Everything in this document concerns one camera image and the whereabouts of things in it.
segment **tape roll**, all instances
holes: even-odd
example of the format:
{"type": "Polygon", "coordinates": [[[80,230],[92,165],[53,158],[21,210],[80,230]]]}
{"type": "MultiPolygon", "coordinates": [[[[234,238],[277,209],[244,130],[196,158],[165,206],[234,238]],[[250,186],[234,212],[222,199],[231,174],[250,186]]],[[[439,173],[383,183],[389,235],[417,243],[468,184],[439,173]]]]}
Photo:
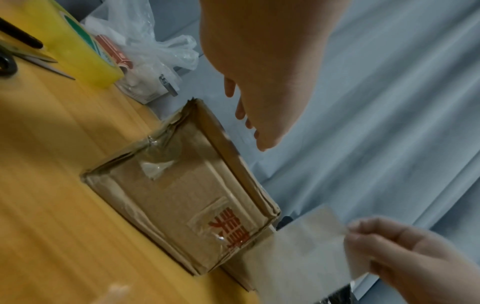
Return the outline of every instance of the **tape roll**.
{"type": "Polygon", "coordinates": [[[106,87],[124,76],[121,69],[64,8],[53,0],[27,0],[27,32],[41,40],[66,72],[106,87]]]}

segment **scissor blade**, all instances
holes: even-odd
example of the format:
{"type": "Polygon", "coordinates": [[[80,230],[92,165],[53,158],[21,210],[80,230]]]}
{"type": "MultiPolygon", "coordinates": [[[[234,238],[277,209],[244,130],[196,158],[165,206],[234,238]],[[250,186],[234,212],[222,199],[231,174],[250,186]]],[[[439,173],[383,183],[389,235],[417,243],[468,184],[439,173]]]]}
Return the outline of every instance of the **scissor blade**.
{"type": "Polygon", "coordinates": [[[54,68],[54,67],[51,67],[50,65],[46,64],[45,62],[43,62],[43,61],[40,60],[40,59],[31,57],[31,56],[24,56],[24,55],[19,56],[18,54],[16,54],[16,55],[17,55],[18,57],[20,57],[20,58],[23,58],[23,59],[25,59],[25,60],[27,60],[27,61],[35,64],[35,65],[38,65],[39,67],[42,67],[42,68],[44,68],[44,69],[47,69],[47,70],[52,71],[52,72],[54,72],[54,73],[57,73],[57,74],[59,74],[59,75],[62,75],[62,76],[65,76],[65,77],[67,77],[67,78],[70,78],[70,79],[75,80],[75,78],[73,78],[73,77],[70,76],[69,74],[67,74],[67,73],[65,73],[65,72],[62,72],[62,71],[60,71],[60,70],[57,70],[57,69],[54,68]]]}
{"type": "Polygon", "coordinates": [[[58,62],[57,60],[53,59],[52,57],[40,54],[37,51],[25,51],[25,50],[22,50],[20,48],[15,47],[15,46],[13,46],[13,45],[5,42],[5,41],[2,41],[2,40],[0,40],[0,46],[6,48],[10,52],[12,52],[14,55],[30,56],[32,58],[37,58],[37,59],[40,59],[40,60],[43,60],[43,61],[46,61],[46,62],[53,62],[53,63],[58,62]]]}

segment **white plastic bag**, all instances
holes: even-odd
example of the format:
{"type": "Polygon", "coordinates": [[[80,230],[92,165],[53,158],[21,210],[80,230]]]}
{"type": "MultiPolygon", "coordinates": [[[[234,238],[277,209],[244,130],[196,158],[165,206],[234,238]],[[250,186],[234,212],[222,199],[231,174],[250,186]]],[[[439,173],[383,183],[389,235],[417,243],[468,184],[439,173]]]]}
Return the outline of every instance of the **white plastic bag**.
{"type": "Polygon", "coordinates": [[[199,62],[192,36],[181,35],[157,42],[149,0],[105,0],[82,21],[94,36],[105,35],[133,62],[117,86],[141,103],[179,90],[174,67],[194,70],[199,62]]]}

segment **white paper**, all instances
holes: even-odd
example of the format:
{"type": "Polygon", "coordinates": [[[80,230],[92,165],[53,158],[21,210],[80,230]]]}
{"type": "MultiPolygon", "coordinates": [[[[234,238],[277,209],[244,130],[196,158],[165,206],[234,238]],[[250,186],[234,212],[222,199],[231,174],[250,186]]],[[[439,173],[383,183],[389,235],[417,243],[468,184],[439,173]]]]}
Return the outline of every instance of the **white paper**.
{"type": "Polygon", "coordinates": [[[314,304],[368,270],[344,247],[347,229],[321,207],[290,223],[244,255],[263,304],[314,304]]]}

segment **pen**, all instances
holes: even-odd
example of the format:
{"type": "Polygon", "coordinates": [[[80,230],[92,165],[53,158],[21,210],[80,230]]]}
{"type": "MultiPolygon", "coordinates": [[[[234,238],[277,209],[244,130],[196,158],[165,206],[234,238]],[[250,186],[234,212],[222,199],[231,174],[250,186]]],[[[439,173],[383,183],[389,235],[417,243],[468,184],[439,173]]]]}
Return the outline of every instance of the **pen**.
{"type": "Polygon", "coordinates": [[[21,29],[17,28],[13,24],[5,21],[2,18],[0,18],[0,31],[4,32],[9,36],[12,36],[13,38],[25,43],[26,45],[34,49],[41,49],[44,47],[44,44],[40,40],[30,36],[29,34],[25,33],[21,29]]]}

